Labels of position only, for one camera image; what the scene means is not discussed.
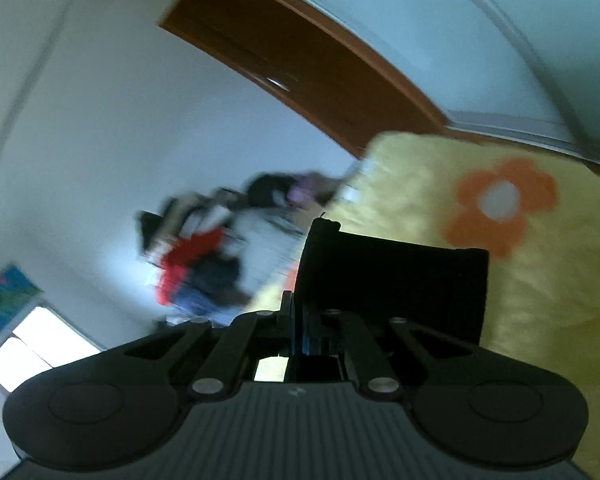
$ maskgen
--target wooden cabinet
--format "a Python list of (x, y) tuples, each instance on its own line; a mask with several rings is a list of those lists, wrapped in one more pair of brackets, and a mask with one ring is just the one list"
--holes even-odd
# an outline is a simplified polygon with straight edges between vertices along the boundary
[(439, 110), (300, 0), (180, 0), (162, 27), (275, 95), (359, 156), (379, 132), (440, 133)]

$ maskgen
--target screw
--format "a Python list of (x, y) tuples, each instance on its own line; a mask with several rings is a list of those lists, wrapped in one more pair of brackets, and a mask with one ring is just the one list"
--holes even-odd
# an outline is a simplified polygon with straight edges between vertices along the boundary
[(400, 383), (391, 377), (376, 377), (368, 382), (367, 387), (376, 394), (392, 394), (400, 388)]
[(204, 379), (198, 379), (191, 385), (191, 388), (197, 394), (213, 395), (222, 391), (224, 384), (222, 384), (222, 381), (218, 379), (208, 377)]

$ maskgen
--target blue and green picture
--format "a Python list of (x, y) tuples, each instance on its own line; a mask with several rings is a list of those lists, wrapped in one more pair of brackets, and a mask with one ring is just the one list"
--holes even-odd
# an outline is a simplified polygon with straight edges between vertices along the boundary
[(0, 273), (0, 332), (25, 308), (40, 289), (16, 266)]

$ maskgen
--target red clothing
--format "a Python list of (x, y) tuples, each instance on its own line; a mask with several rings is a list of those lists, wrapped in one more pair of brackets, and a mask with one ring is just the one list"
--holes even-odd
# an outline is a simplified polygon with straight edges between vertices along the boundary
[(204, 254), (215, 251), (222, 242), (223, 230), (217, 227), (201, 235), (181, 238), (173, 249), (162, 258), (162, 276), (156, 288), (156, 297), (161, 305), (171, 303), (171, 296), (178, 290), (187, 275), (187, 266)]

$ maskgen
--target window pane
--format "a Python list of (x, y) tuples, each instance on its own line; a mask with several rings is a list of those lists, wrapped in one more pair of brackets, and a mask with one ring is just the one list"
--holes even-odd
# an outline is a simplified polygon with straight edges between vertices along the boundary
[(254, 381), (281, 383), (285, 380), (288, 357), (267, 357), (258, 361)]
[(15, 337), (10, 337), (0, 347), (0, 384), (12, 392), (24, 381), (49, 370), (51, 366), (34, 354)]
[(37, 306), (13, 333), (52, 366), (100, 352), (47, 308)]

